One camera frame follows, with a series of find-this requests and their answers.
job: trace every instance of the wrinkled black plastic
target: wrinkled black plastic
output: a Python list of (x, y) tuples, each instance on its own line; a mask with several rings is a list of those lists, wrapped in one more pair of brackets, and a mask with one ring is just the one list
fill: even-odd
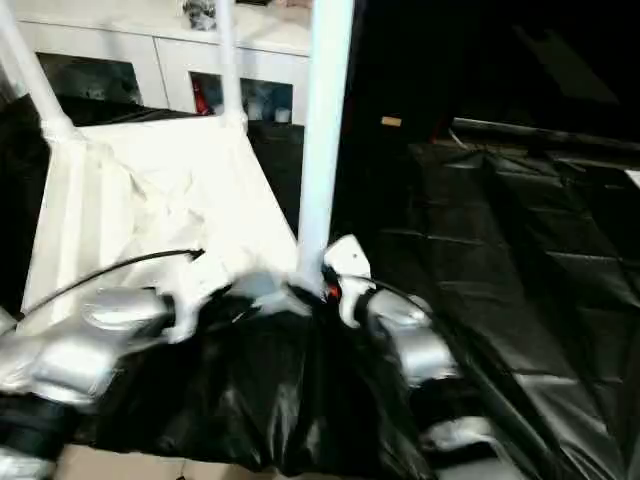
[(309, 295), (276, 288), (256, 307), (243, 286), (264, 278), (239, 282), (193, 339), (131, 359), (79, 440), (287, 476), (430, 478), (389, 345)]
[(637, 187), (614, 169), (437, 146), (393, 168), (411, 173), (386, 176), (393, 212), (373, 200), (360, 235), (374, 276), (436, 308), (520, 468), (640, 478)]

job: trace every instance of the silver metallic part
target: silver metallic part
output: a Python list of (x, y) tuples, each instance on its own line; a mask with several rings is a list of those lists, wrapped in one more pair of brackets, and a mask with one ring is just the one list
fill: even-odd
[(425, 310), (388, 290), (376, 293), (368, 305), (369, 314), (375, 315), (393, 338), (410, 385), (457, 375), (451, 351), (432, 330)]
[(5, 335), (0, 338), (0, 391), (26, 393), (31, 385), (31, 369), (46, 339)]
[(80, 314), (42, 335), (5, 335), (0, 390), (87, 407), (108, 388), (118, 361), (158, 341), (167, 313), (153, 291), (107, 289), (85, 300)]
[(484, 417), (461, 417), (450, 422), (439, 423), (422, 435), (421, 440), (430, 442), (441, 452), (451, 452), (477, 443), (487, 443), (504, 465), (502, 472), (505, 478), (524, 480), (524, 475), (504, 446), (495, 438), (491, 424)]
[(409, 299), (412, 302), (417, 303), (418, 306), (422, 308), (422, 311), (427, 314), (427, 316), (433, 313), (431, 305), (429, 305), (424, 298), (418, 297), (417, 295), (409, 295)]
[(484, 417), (462, 417), (434, 425), (425, 434), (439, 451), (451, 452), (476, 443), (495, 442), (491, 425)]
[(429, 326), (431, 319), (426, 312), (407, 302), (389, 290), (380, 290), (369, 301), (369, 311), (381, 318), (388, 319), (397, 327)]
[(229, 289), (229, 295), (253, 300), (251, 307), (259, 308), (263, 315), (285, 310), (301, 316), (311, 314), (311, 307), (298, 299), (283, 279), (272, 272), (258, 270), (242, 275)]
[(0, 480), (40, 480), (49, 478), (54, 464), (8, 448), (0, 448)]
[(153, 291), (110, 288), (87, 298), (80, 314), (105, 330), (130, 330), (164, 315), (166, 310)]

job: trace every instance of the white pole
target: white pole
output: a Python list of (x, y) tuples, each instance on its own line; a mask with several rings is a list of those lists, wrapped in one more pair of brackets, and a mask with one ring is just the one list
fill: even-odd
[(309, 110), (298, 228), (298, 280), (319, 293), (329, 241), (354, 0), (313, 2)]
[(0, 0), (0, 38), (13, 53), (38, 113), (45, 137), (76, 135), (76, 130), (64, 114), (42, 66), (33, 50), (25, 42), (18, 23), (6, 0)]
[(233, 21), (234, 0), (216, 0), (217, 29), (220, 35), (222, 57), (222, 96), (224, 116), (230, 122), (246, 126), (247, 116), (242, 108), (242, 92), (236, 56), (236, 39)]

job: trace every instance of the black wire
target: black wire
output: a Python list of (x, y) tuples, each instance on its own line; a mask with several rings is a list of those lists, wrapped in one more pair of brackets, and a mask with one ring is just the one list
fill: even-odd
[(154, 260), (156, 258), (174, 257), (177, 255), (190, 255), (193, 259), (196, 259), (203, 253), (204, 252), (202, 250), (166, 250), (163, 252), (156, 252), (156, 253), (149, 253), (147, 255), (141, 255), (139, 257), (133, 257), (128, 260), (123, 260), (122, 262), (114, 263), (109, 267), (96, 270), (95, 272), (92, 272), (89, 275), (82, 277), (79, 280), (76, 280), (70, 285), (67, 285), (66, 287), (56, 290), (50, 295), (47, 295), (38, 303), (36, 303), (33, 307), (29, 308), (26, 312), (22, 312), (22, 318), (28, 315), (31, 315), (33, 312), (37, 310), (40, 310), (42, 307), (48, 305), (49, 303), (53, 302), (57, 298), (61, 297), (62, 295), (69, 293), (74, 288), (78, 288), (79, 286), (84, 285), (85, 283), (89, 283), (91, 280), (101, 277), (102, 275), (111, 273), (114, 270), (119, 270), (121, 268), (128, 267), (129, 265), (133, 265), (134, 263), (145, 262), (147, 260)]

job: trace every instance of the white cabinet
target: white cabinet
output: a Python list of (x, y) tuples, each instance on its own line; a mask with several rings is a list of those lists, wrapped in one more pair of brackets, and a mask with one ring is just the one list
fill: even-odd
[[(169, 108), (195, 112), (193, 74), (220, 75), (220, 47), (213, 44), (156, 39), (167, 89)], [(309, 58), (285, 53), (238, 48), (238, 73), (242, 79), (290, 86), (292, 123), (303, 124), (307, 114)]]
[[(217, 32), (192, 30), (175, 0), (14, 0), (13, 4), (36, 52), (74, 57), (69, 63), (75, 62), (76, 69), (77, 63), (84, 68), (86, 64), (120, 62), (114, 70), (133, 69), (130, 76), (139, 89), (138, 101), (148, 107), (195, 112), (192, 74), (199, 74), (196, 83), (203, 81), (211, 90), (222, 70)], [(234, 23), (245, 93), (251, 89), (260, 94), (277, 91), (278, 101), (271, 103), (284, 102), (292, 123), (303, 124), (310, 11), (236, 5)], [(48, 60), (55, 63), (58, 59)], [(8, 76), (11, 83), (12, 72)]]
[(153, 37), (30, 22), (22, 22), (21, 27), (27, 42), (38, 53), (130, 64), (142, 104), (167, 108)]

